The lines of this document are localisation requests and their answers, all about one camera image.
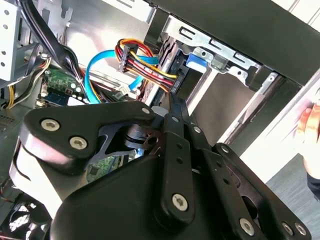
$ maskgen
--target finger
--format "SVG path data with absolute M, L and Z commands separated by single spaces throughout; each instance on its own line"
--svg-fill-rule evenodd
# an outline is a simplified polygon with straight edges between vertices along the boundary
M 320 124 L 320 104 L 317 102 L 310 113 L 304 131 L 304 143 L 315 144 L 318 142 Z
M 308 118 L 311 114 L 312 109 L 311 108 L 307 108 L 301 115 L 298 124 L 297 124 L 297 128 L 295 131 L 295 135 L 294 135 L 294 139 L 296 140 L 297 143 L 303 143 L 305 140 L 305 130 L 306 130 L 306 126 L 307 126 L 307 121 Z

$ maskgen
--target human hand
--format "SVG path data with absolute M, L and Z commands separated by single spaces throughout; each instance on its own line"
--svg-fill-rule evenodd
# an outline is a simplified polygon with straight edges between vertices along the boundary
M 319 125 L 320 101 L 302 113 L 294 137 L 299 145 L 298 151 L 304 158 L 304 167 L 315 179 L 320 179 Z

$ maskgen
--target black plastic bracket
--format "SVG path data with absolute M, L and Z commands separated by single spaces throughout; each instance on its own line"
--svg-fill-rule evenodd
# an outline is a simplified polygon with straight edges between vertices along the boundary
M 237 236 L 242 240 L 267 239 L 252 220 L 221 155 L 211 151 L 205 134 L 200 128 L 191 124 L 188 126 L 188 132 L 192 159 L 198 159 L 203 173 L 210 178 L 211 190 L 216 193 L 219 200 L 219 206 L 217 206 L 215 213 L 221 217 L 221 226 L 224 226 L 224 231 L 230 236 Z M 248 235 L 242 229 L 241 219 L 250 224 L 252 235 Z
M 178 116 L 166 114 L 162 131 L 162 140 L 153 152 L 160 156 L 162 164 L 154 214 L 163 227 L 178 231 L 195 217 L 190 145 L 184 138 L 184 123 Z
M 25 116 L 20 140 L 35 157 L 65 174 L 74 175 L 82 173 L 93 160 L 105 158 L 111 140 L 121 128 L 150 125 L 154 118 L 151 108 L 138 101 L 39 108 Z M 57 130 L 42 127 L 43 120 L 48 119 L 57 122 Z M 86 147 L 72 147 L 72 137 L 84 139 Z
M 241 196 L 249 198 L 256 207 L 258 223 L 268 239 L 311 239 L 311 234 L 307 227 L 230 147 L 223 143 L 217 143 L 212 150 L 222 156 L 228 168 L 238 177 L 240 181 L 238 186 L 239 193 Z M 305 235 L 298 232 L 295 227 L 296 224 L 302 226 L 305 230 Z M 288 225 L 291 228 L 292 234 L 285 229 L 284 225 Z

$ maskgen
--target cooling fan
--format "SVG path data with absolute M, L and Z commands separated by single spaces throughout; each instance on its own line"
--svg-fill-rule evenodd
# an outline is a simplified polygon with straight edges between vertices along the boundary
M 14 239 L 43 240 L 51 220 L 42 203 L 24 194 L 2 224 L 1 230 Z

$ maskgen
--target green circuit board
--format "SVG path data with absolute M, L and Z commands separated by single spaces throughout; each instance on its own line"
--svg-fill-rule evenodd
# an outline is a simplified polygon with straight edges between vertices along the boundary
M 89 183 L 101 178 L 102 176 L 111 173 L 121 164 L 120 156 L 110 156 L 99 160 L 88 167 L 86 179 Z
M 67 94 L 69 96 L 76 95 L 83 97 L 84 93 L 76 91 L 79 88 L 79 83 L 68 74 L 62 72 L 59 69 L 49 69 L 49 74 L 47 74 L 47 86 L 48 88 L 55 89 L 61 93 Z

